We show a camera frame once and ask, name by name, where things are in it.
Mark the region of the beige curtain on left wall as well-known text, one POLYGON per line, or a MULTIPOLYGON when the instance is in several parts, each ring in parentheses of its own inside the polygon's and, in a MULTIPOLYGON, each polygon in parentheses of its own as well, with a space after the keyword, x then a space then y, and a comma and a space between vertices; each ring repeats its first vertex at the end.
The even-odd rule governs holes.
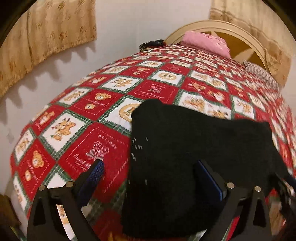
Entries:
POLYGON ((96 38, 95 1, 37 1, 1 46, 1 96, 51 55, 96 38))

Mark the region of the red teddy patchwork bedspread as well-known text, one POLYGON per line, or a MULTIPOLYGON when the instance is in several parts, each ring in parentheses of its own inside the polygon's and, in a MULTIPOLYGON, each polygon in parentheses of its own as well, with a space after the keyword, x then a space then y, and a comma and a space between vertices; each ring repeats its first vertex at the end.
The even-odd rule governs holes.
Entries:
MULTIPOLYGON (((267 122, 295 178, 295 117, 281 93, 233 59, 180 44, 134 54, 69 86, 32 117, 11 154, 28 240, 145 240, 125 235, 132 113, 156 99, 224 120, 267 122)), ((273 239, 287 228, 269 218, 273 239)), ((204 232, 184 238, 200 240, 204 232)))

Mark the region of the cream wooden headboard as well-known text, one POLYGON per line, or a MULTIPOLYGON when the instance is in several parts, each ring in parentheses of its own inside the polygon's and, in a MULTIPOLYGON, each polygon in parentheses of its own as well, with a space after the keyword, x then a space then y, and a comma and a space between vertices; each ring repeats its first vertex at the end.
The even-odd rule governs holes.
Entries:
POLYGON ((179 43, 187 31, 202 32, 220 37, 226 41, 232 59, 240 63, 246 60, 269 71, 265 48, 254 36, 237 25, 220 20, 197 21, 175 30, 165 39, 165 42, 167 44, 179 43))

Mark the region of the striped grey pillow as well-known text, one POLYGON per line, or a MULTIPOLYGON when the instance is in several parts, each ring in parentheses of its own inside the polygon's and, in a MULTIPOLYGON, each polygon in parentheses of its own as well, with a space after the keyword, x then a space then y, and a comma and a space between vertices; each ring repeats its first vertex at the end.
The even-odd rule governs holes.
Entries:
POLYGON ((272 89, 281 91, 281 87, 277 81, 262 67, 246 60, 243 60, 243 64, 248 72, 256 75, 259 79, 266 82, 272 89))

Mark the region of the brown wooden furniture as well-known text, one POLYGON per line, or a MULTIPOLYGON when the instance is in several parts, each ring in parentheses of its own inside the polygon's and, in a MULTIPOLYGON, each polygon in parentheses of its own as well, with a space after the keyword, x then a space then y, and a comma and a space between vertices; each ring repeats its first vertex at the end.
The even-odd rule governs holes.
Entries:
POLYGON ((16 215, 16 212, 12 206, 10 198, 7 195, 1 195, 0 197, 0 215, 1 226, 8 226, 13 228, 20 227, 20 221, 16 215))

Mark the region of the black pants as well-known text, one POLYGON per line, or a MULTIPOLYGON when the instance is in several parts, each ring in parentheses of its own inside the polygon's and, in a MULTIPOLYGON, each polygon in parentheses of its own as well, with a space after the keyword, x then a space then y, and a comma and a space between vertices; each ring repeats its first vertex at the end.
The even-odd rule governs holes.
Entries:
MULTIPOLYGON (((130 168, 121 212, 125 235, 145 240, 204 232, 222 210, 218 190, 200 166, 246 189, 274 190, 268 177, 288 173, 267 122, 224 120, 156 99, 132 113, 130 168)), ((280 240, 295 237, 287 222, 280 240)))

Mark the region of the pink folded blanket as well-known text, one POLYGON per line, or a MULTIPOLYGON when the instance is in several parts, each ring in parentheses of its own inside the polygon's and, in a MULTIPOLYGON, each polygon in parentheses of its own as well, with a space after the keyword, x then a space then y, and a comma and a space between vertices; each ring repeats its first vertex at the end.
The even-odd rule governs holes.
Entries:
POLYGON ((226 41, 210 34, 187 31, 182 38, 181 44, 187 47, 203 49, 224 58, 231 58, 226 41))

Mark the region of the black object beside bed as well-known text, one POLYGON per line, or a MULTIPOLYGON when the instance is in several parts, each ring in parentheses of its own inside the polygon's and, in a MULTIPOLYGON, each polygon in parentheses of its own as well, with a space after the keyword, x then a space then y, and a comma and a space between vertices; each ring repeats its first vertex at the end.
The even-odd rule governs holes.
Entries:
POLYGON ((145 42, 139 46, 139 51, 143 52, 143 51, 147 51, 150 49, 163 47, 165 45, 166 45, 166 42, 162 39, 155 40, 155 41, 148 41, 148 42, 145 42))

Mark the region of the beige curtain behind headboard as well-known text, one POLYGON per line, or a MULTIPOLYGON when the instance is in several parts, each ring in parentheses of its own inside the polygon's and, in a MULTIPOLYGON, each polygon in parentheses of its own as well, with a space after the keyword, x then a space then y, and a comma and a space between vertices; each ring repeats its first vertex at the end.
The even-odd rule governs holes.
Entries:
POLYGON ((211 20, 221 20, 243 28, 265 49, 268 69, 284 87, 295 55, 295 40, 280 17, 263 1, 213 0, 211 20))

